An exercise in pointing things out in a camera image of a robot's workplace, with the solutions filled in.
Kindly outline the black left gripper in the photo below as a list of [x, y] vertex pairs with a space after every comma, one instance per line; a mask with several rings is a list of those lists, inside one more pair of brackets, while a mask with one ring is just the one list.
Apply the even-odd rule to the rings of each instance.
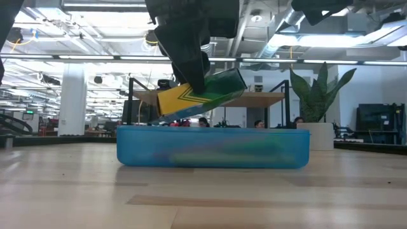
[[204, 76], [210, 71], [209, 56], [201, 51], [207, 37], [234, 38], [240, 18], [238, 0], [145, 0], [161, 49], [172, 61], [180, 84], [189, 84], [196, 94], [205, 92]]

